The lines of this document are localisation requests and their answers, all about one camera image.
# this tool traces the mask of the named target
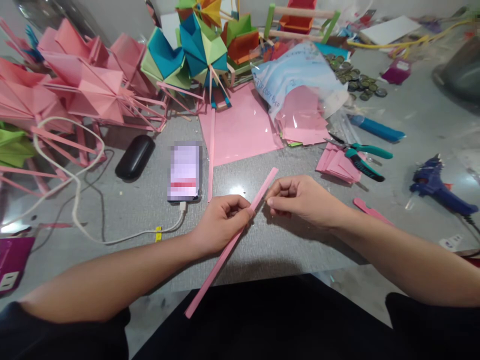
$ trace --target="yellow clip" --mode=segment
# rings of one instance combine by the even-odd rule
[[[157,227],[156,227],[156,230],[157,230],[157,231],[162,231],[162,227],[161,227],[161,226],[157,226]],[[161,242],[161,241],[162,241],[162,233],[161,233],[161,232],[157,232],[157,233],[155,234],[155,242],[156,242],[156,243],[159,243],[159,242]]]

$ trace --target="blue glue gun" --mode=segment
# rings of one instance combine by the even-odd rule
[[[404,132],[394,130],[391,127],[382,125],[361,115],[354,115],[349,118],[353,125],[392,143],[396,143],[407,136]]]
[[[477,206],[470,205],[463,201],[445,186],[440,179],[442,168],[443,163],[440,159],[440,154],[427,160],[426,163],[415,172],[413,176],[415,183],[410,186],[410,191],[418,191],[421,197],[430,195],[447,209],[463,217],[469,217],[473,213],[476,213],[479,210]]]

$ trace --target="forearm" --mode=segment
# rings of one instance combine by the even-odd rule
[[[436,306],[480,306],[480,271],[440,246],[356,210],[332,232],[412,298]]]
[[[202,254],[190,235],[118,251],[74,266],[21,299],[55,323],[107,321]]]

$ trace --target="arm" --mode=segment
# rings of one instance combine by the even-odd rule
[[[59,324],[107,321],[176,271],[223,249],[253,216],[249,206],[239,195],[215,197],[191,233],[76,265],[20,304],[35,317]]]
[[[278,179],[265,199],[272,215],[297,214],[335,234],[419,302],[480,306],[476,267],[436,244],[346,206],[309,176]]]

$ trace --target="left hand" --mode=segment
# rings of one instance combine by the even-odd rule
[[[250,203],[243,196],[212,198],[200,222],[189,234],[199,256],[218,253],[254,215]]]

